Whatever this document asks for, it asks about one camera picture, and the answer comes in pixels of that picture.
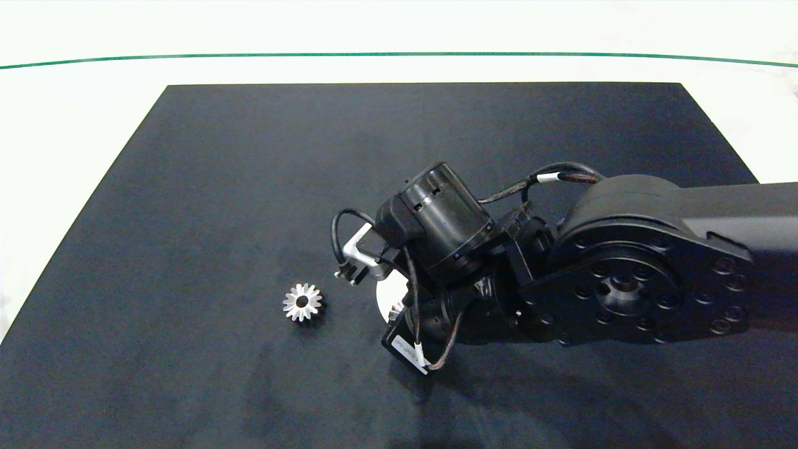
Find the gear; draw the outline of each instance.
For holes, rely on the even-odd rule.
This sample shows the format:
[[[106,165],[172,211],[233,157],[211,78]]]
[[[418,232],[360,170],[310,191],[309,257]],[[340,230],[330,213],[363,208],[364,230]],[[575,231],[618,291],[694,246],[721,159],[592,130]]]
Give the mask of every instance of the gear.
[[[405,303],[403,303],[402,300],[399,300],[393,306],[391,306],[390,311],[388,311],[388,322],[394,322],[403,310],[405,310]]]
[[[286,300],[282,303],[286,307],[282,308],[283,312],[287,312],[286,316],[291,318],[291,321],[312,320],[314,316],[318,315],[322,308],[322,296],[315,285],[308,287],[307,282],[304,285],[297,284],[296,287],[291,289],[291,293],[286,293]]]

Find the bolt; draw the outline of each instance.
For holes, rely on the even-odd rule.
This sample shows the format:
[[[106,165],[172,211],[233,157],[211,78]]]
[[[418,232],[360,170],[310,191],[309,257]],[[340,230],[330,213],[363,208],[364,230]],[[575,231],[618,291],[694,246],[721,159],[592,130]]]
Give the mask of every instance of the bolt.
[[[540,320],[543,321],[544,324],[554,324],[554,315],[549,312],[541,313]]]
[[[742,292],[743,290],[745,290],[746,281],[747,279],[745,279],[745,276],[741,274],[731,276],[726,280],[726,288],[728,288],[732,292]]]
[[[718,274],[732,274],[737,269],[737,262],[728,257],[718,257],[712,269]]]
[[[654,277],[655,271],[648,265],[635,265],[632,274],[639,280],[646,280]]]
[[[654,326],[657,325],[657,323],[651,318],[642,316],[634,321],[634,325],[637,326],[638,329],[642,331],[650,331],[651,329],[654,328]]]
[[[678,302],[676,297],[671,295],[660,295],[657,298],[657,305],[661,308],[674,308]]]
[[[593,274],[598,277],[604,277],[610,274],[610,266],[604,262],[596,262],[593,264]]]
[[[637,280],[627,275],[612,276],[610,282],[621,292],[633,292],[638,287]]]
[[[723,312],[723,317],[729,321],[742,321],[745,318],[745,309],[738,305],[730,306]]]
[[[709,325],[709,330],[718,335],[728,334],[732,330],[732,324],[726,320],[714,320]]]
[[[563,332],[559,334],[557,341],[559,341],[560,344],[571,344],[571,342],[573,342],[573,339],[566,332]]]
[[[576,293],[576,296],[583,299],[589,298],[593,294],[593,290],[586,285],[577,285],[574,289],[574,292]]]
[[[715,301],[716,295],[712,290],[702,288],[696,292],[696,301],[701,304],[711,304]]]
[[[596,320],[601,324],[609,324],[612,322],[613,315],[606,310],[599,310],[596,312]]]

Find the black cylindrical motor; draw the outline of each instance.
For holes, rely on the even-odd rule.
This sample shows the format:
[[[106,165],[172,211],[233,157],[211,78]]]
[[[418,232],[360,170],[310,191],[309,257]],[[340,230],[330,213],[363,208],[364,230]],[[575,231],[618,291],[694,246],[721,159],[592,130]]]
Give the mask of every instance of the black cylindrical motor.
[[[376,231],[394,248],[407,245],[432,280],[448,284],[481,266],[478,249],[495,225],[463,181],[438,162],[419,173],[377,212]]]

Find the green line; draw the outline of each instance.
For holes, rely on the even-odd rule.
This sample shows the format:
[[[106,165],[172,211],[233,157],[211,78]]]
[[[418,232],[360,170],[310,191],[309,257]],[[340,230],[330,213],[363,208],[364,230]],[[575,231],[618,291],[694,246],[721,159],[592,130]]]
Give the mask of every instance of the green line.
[[[609,58],[655,58],[682,59],[687,61],[732,62],[734,64],[754,64],[756,66],[776,66],[798,69],[798,64],[788,62],[754,61],[751,59],[711,58],[706,56],[682,56],[677,54],[645,53],[584,53],[557,51],[414,51],[414,52],[368,52],[368,53],[199,53],[199,54],[145,54],[140,56],[109,56],[105,58],[66,59],[64,61],[30,62],[0,66],[0,70],[21,69],[24,67],[57,66],[77,64],[78,62],[129,61],[132,59],[181,59],[181,58],[294,58],[325,56],[600,56]]]

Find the white background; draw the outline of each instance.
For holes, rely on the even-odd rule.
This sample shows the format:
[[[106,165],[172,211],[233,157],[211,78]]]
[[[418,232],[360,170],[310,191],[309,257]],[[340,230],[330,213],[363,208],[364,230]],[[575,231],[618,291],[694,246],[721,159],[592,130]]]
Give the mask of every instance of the white background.
[[[374,51],[618,52],[796,64],[797,24],[796,2],[0,2],[0,65]],[[0,339],[166,85],[385,81],[680,82],[760,182],[798,181],[794,68],[639,58],[358,57],[0,70]]]

